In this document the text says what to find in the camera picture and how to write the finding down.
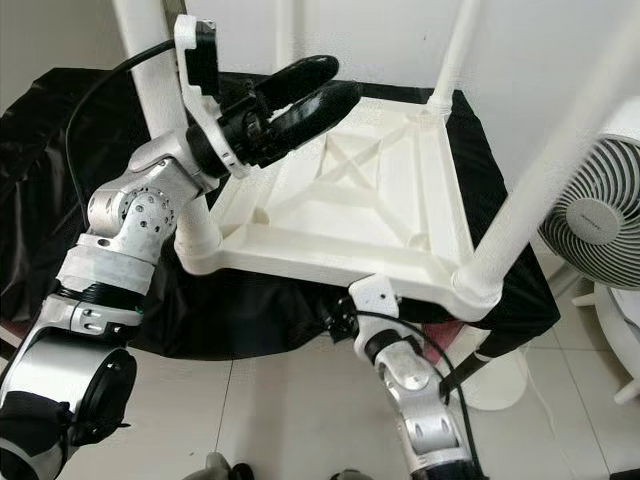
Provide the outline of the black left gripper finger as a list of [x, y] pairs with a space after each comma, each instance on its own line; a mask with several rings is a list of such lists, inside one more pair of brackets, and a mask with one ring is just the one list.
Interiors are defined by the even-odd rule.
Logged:
[[338, 123], [362, 99], [358, 84], [326, 84], [275, 116], [270, 122], [269, 156], [284, 157]]
[[332, 55], [308, 56], [262, 79], [253, 92], [266, 108], [280, 110], [332, 81], [339, 69], [340, 61]]

